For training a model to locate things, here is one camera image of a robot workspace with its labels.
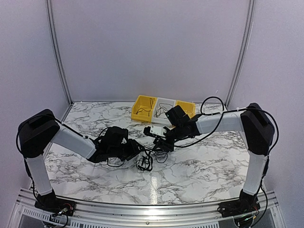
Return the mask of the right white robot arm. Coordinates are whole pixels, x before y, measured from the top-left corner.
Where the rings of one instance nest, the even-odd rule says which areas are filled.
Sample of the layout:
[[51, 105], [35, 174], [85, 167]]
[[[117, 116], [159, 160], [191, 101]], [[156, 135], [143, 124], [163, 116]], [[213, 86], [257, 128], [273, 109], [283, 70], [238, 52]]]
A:
[[213, 114], [200, 112], [193, 117], [177, 105], [167, 111], [166, 116], [173, 125], [172, 129], [158, 127], [155, 133], [149, 130], [154, 138], [154, 148], [166, 152], [172, 152], [177, 142], [200, 135], [206, 139], [215, 132], [235, 131], [241, 134], [249, 153], [249, 165], [242, 189], [244, 196], [236, 201], [235, 208], [240, 213], [247, 212], [254, 205], [252, 196], [261, 188], [270, 152], [278, 141], [278, 126], [273, 116], [257, 103]]

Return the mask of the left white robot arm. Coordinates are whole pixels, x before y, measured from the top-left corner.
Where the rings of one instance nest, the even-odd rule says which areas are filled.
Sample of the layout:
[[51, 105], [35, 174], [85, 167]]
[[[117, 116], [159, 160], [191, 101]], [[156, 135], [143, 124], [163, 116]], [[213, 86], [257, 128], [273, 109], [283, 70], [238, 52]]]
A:
[[23, 121], [18, 126], [16, 146], [22, 154], [29, 176], [33, 180], [41, 203], [49, 211], [56, 211], [60, 201], [53, 196], [43, 153], [50, 144], [66, 148], [92, 163], [117, 158], [129, 161], [143, 151], [143, 147], [134, 139], [129, 138], [127, 129], [117, 126], [106, 129], [104, 135], [91, 139], [59, 121], [49, 109]]

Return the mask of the left yellow plastic bin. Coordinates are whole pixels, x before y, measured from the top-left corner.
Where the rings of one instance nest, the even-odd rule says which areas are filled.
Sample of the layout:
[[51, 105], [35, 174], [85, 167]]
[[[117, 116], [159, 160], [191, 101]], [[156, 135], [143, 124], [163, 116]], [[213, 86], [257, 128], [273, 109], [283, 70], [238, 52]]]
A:
[[132, 107], [131, 119], [151, 122], [156, 99], [157, 97], [139, 95]]

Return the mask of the yellow plastic bin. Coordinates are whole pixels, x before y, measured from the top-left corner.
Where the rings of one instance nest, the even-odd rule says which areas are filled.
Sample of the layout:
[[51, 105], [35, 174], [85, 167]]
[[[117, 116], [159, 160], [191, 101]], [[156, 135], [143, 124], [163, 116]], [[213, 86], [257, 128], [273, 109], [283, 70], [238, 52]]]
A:
[[156, 99], [157, 97], [139, 95], [132, 107], [131, 119], [151, 122]]
[[179, 105], [189, 118], [192, 118], [196, 114], [196, 106], [194, 103], [177, 100], [176, 105]]

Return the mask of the white plastic bin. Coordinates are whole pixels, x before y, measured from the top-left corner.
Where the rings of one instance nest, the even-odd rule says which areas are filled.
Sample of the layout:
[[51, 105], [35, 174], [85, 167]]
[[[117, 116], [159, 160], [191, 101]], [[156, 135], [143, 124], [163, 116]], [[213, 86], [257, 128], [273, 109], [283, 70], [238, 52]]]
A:
[[166, 112], [176, 105], [176, 100], [161, 98], [156, 99], [156, 103], [152, 112], [152, 123], [170, 125], [170, 121], [166, 116]]

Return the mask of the right yellow plastic bin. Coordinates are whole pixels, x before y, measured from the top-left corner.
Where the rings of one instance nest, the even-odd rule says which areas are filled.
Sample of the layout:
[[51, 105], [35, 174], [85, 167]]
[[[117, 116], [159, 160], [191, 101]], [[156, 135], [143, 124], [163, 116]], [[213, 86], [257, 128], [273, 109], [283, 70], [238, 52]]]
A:
[[179, 105], [189, 118], [192, 118], [196, 114], [196, 106], [194, 103], [177, 100], [176, 105]]

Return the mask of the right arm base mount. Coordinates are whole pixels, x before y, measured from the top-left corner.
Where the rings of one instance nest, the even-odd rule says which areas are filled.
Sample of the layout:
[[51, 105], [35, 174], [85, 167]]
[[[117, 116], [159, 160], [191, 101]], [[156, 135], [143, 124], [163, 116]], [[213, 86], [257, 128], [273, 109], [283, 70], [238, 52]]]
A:
[[229, 200], [219, 204], [217, 211], [223, 218], [230, 216], [237, 216], [260, 209], [258, 203], [257, 193], [249, 195], [241, 190], [239, 198], [236, 200]]

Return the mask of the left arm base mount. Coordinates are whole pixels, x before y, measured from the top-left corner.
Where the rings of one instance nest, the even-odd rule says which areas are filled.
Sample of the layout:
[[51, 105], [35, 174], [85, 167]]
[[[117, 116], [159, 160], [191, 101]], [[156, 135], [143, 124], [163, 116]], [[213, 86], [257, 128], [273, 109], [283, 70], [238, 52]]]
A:
[[48, 212], [52, 212], [54, 216], [67, 215], [73, 216], [76, 202], [67, 199], [58, 198], [52, 191], [47, 195], [36, 196], [35, 207]]

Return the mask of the right aluminium corner post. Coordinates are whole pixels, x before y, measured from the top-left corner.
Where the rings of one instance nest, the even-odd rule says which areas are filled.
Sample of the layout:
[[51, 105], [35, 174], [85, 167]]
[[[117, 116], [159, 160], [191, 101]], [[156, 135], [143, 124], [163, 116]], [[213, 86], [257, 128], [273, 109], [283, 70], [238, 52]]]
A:
[[240, 47], [239, 55], [237, 58], [236, 66], [234, 69], [232, 81], [231, 81], [231, 84], [230, 84], [230, 87], [228, 90], [228, 94], [227, 94], [227, 97], [225, 100], [226, 107], [229, 107], [232, 102], [233, 95], [236, 91], [237, 83], [240, 78], [241, 70], [242, 70], [243, 63], [244, 63], [244, 58], [245, 58], [245, 55], [247, 52], [247, 47], [248, 47], [248, 44], [250, 41], [250, 35], [251, 35], [251, 31], [252, 31], [253, 19], [254, 19], [254, 13], [255, 13], [255, 6], [256, 6], [255, 0], [248, 1], [245, 28], [244, 28], [244, 32], [243, 32], [241, 47]]

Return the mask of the aluminium corner post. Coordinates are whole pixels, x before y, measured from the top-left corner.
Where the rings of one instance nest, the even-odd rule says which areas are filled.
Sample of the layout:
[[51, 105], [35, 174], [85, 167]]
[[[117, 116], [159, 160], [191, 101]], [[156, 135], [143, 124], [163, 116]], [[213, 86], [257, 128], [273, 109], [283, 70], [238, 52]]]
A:
[[50, 38], [51, 38], [51, 43], [52, 43], [52, 48], [54, 51], [54, 57], [55, 57], [55, 62], [59, 74], [59, 79], [63, 88], [63, 92], [65, 95], [65, 99], [68, 103], [69, 106], [73, 105], [73, 100], [71, 97], [71, 93], [68, 88], [68, 83], [67, 83], [67, 78], [59, 50], [59, 44], [58, 44], [58, 39], [57, 39], [57, 32], [56, 32], [56, 26], [55, 26], [55, 19], [54, 19], [54, 12], [53, 12], [53, 4], [51, 0], [46, 0], [46, 12], [47, 12], [47, 19], [48, 19], [48, 26], [49, 26], [49, 31], [50, 31]]
[[251, 31], [252, 31], [253, 19], [254, 19], [254, 13], [255, 13], [255, 6], [256, 6], [255, 0], [248, 1], [245, 28], [244, 28], [244, 32], [243, 32], [241, 47], [240, 47], [239, 55], [237, 58], [236, 66], [234, 69], [232, 81], [231, 81], [231, 84], [230, 84], [230, 87], [228, 90], [228, 94], [227, 94], [227, 97], [225, 100], [226, 107], [229, 107], [232, 102], [233, 95], [236, 91], [237, 83], [240, 78], [241, 70], [242, 70], [243, 63], [244, 63], [244, 58], [245, 58], [245, 55], [247, 52], [247, 47], [248, 47], [248, 44], [250, 41], [250, 35], [251, 35]]

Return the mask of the aluminium front rail frame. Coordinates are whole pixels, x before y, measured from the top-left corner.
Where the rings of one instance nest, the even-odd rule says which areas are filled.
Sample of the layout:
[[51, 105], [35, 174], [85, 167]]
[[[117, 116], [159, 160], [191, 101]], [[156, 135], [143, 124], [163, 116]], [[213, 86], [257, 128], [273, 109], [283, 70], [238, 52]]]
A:
[[255, 228], [286, 227], [274, 191], [258, 195], [260, 209], [244, 215], [222, 217], [219, 201], [185, 205], [128, 205], [73, 199], [74, 214], [52, 218], [35, 208], [31, 190], [21, 189], [10, 217], [9, 228], [235, 228], [254, 218]]

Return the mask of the left aluminium corner post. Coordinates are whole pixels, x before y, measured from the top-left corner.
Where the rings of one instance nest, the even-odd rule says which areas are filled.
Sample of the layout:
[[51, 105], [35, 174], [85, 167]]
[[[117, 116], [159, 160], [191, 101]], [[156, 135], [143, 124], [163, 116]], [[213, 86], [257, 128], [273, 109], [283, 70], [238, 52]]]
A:
[[68, 88], [68, 83], [67, 83], [67, 78], [59, 50], [59, 44], [58, 44], [58, 39], [57, 39], [57, 32], [56, 32], [56, 26], [55, 26], [55, 19], [54, 19], [54, 12], [53, 12], [53, 4], [51, 0], [46, 0], [46, 12], [47, 12], [47, 19], [48, 19], [48, 26], [49, 26], [49, 31], [50, 31], [50, 38], [51, 38], [51, 43], [52, 43], [52, 48], [54, 51], [54, 57], [55, 57], [55, 62], [59, 74], [59, 79], [63, 88], [63, 92], [65, 95], [65, 99], [68, 103], [69, 106], [73, 105], [73, 100], [71, 97], [71, 93]]

